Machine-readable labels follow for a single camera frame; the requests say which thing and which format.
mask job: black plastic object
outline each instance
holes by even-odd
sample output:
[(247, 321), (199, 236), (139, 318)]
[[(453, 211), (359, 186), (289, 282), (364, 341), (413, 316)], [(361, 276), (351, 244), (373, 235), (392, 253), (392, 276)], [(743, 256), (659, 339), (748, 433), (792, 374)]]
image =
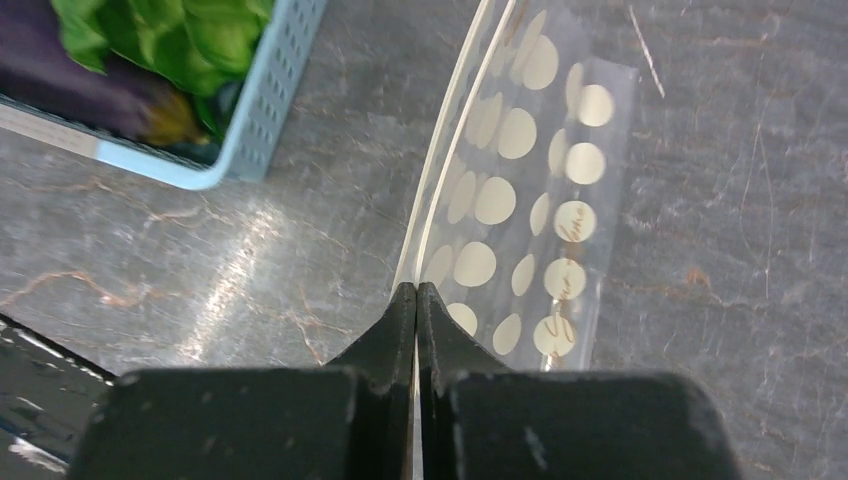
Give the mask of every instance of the black plastic object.
[(323, 368), (125, 375), (92, 417), (68, 478), (400, 478), (414, 326), (415, 288), (404, 284)]
[(411, 478), (416, 339), (425, 479), (740, 478), (717, 414), (688, 380), (509, 371), (451, 320), (432, 284), (402, 284), (321, 368), (121, 377), (69, 478)]
[(0, 478), (61, 478), (113, 379), (0, 314)]

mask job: gray marble countertop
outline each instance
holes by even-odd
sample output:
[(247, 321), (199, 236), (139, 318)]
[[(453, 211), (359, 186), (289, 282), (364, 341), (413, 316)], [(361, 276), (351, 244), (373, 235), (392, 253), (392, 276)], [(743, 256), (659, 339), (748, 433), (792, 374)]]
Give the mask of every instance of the gray marble countertop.
[[(694, 378), (749, 479), (848, 478), (848, 4), (631, 3), (644, 47), (574, 2), (642, 74), (593, 366)], [(331, 2), (262, 184), (0, 132), (0, 310), (118, 373), (331, 358), (386, 304), (475, 4)]]

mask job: plastic sheet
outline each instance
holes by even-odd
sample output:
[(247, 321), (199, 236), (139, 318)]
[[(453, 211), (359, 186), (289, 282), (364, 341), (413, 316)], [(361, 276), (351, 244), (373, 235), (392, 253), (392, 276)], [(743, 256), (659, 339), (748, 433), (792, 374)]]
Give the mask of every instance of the plastic sheet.
[(454, 320), (510, 367), (587, 366), (636, 77), (593, 56), (561, 2), (481, 2), (396, 283), (435, 283)]

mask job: green leaf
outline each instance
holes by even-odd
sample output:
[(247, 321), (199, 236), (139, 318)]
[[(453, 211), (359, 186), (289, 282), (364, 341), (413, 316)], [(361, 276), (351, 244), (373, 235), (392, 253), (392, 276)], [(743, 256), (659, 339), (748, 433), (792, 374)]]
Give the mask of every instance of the green leaf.
[(68, 55), (89, 70), (103, 73), (101, 56), (109, 51), (109, 42), (95, 13), (107, 0), (51, 0), (61, 19), (59, 37)]
[(192, 100), (194, 103), (194, 111), (197, 113), (197, 118), (200, 120), (200, 123), (206, 127), (206, 130), (208, 130), (216, 140), (223, 142), (224, 133), (218, 125), (218, 119), (215, 117), (215, 113), (212, 112), (209, 104), (206, 103), (206, 99), (195, 96), (192, 97)]
[(211, 22), (189, 15), (185, 26), (192, 45), (215, 68), (234, 74), (250, 68), (256, 40), (262, 33), (256, 19)]
[(273, 7), (273, 0), (51, 1), (62, 44), (81, 65), (102, 71), (111, 49), (207, 97), (246, 76)]
[(241, 22), (256, 15), (244, 0), (182, 0), (188, 15), (212, 22)]
[(271, 12), (274, 10), (274, 0), (247, 0), (247, 9), (264, 23), (271, 20)]

